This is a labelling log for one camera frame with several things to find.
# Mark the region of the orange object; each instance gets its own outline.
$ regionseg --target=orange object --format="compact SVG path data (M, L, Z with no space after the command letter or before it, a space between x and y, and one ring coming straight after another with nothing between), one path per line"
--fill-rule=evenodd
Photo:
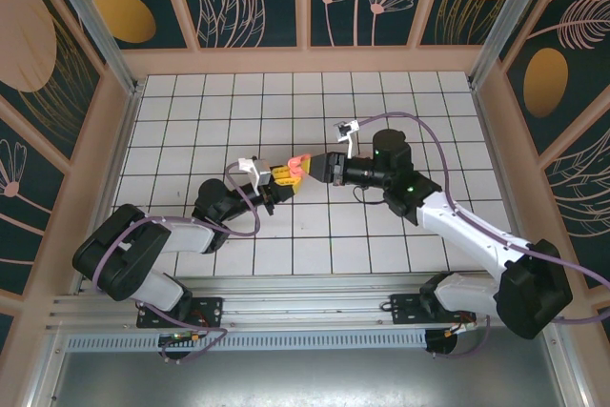
M291 177L301 177L303 174L309 173L310 154L302 154L288 160L288 169L290 169Z

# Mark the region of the pink object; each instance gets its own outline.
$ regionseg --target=pink object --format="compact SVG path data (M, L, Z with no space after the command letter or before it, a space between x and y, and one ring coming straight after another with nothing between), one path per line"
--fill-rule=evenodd
M290 176L292 178L305 174L305 171L301 168L301 163L303 160L307 160L310 157L312 157L310 154L302 154L301 156L295 156L288 160L288 169L290 169Z

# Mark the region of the enclosure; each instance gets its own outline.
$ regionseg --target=enclosure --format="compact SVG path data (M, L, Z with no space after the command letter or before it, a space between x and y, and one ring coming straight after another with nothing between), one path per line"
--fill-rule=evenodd
M337 122L407 112L439 138L458 203L608 278L609 2L0 0L0 403L607 405L607 321L531 342L494 321L461 361L424 353L425 325L394 325L389 295L486 273L368 205L379 190L305 177L256 236L160 255L156 270L224 299L224 348L189 368L164 365L159 333L71 260L122 204L189 216L238 158L345 152ZM366 128L359 156L401 130L416 169L442 182L412 120ZM228 225L249 231L252 216ZM565 316L607 310L602 285L566 273Z

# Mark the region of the gold circle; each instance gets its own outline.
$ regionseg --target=gold circle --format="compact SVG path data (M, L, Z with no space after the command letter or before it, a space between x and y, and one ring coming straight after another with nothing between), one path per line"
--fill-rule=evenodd
M57 39L43 0L0 0L0 81L21 92L47 84Z
M536 118L551 114L568 84L568 63L563 54L543 48L534 54L525 71L523 97L527 111Z
M154 37L156 25L141 0L93 0L112 36L129 43L143 43Z

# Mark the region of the white tile floor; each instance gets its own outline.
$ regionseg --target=white tile floor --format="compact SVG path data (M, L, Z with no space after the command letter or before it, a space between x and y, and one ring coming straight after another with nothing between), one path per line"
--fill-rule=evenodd
M238 157L254 154L279 165L303 153L345 152L335 141L336 122L391 111L421 116L443 142L454 198L510 230L461 72L151 76L114 205L188 215L200 184L221 177ZM406 132L416 167L442 183L436 147L411 120L367 126L359 133L359 152L371 154L373 134L387 127ZM245 183L245 175L238 182ZM364 198L381 195L369 190ZM274 216L264 210L260 215L262 229L254 239L230 238L216 254L163 254L155 267L178 277L479 269L452 244L397 218L385 205L357 203L350 187L306 178L293 202L276 207ZM239 231L252 224L248 214L229 223Z

